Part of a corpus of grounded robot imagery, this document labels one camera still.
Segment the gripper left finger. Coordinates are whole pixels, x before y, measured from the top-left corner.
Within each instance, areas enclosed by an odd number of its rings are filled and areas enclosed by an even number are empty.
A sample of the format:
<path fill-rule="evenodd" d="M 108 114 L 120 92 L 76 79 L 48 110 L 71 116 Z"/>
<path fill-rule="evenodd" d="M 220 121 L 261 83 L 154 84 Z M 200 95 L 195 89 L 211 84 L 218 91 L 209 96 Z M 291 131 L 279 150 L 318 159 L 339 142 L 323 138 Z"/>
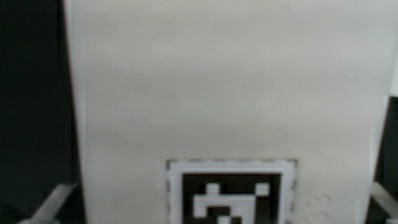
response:
<path fill-rule="evenodd" d="M 28 218 L 16 224 L 71 224 L 81 216 L 81 202 L 78 201 L 80 183 L 60 183 Z"/>

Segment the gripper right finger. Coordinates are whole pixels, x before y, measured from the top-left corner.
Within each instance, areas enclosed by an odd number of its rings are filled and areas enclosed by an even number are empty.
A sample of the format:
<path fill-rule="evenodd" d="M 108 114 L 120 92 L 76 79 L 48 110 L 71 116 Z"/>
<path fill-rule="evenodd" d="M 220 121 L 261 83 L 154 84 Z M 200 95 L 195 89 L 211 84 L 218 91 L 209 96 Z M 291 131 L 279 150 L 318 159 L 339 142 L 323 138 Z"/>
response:
<path fill-rule="evenodd" d="M 378 183 L 371 184 L 366 224 L 398 224 L 398 200 Z"/>

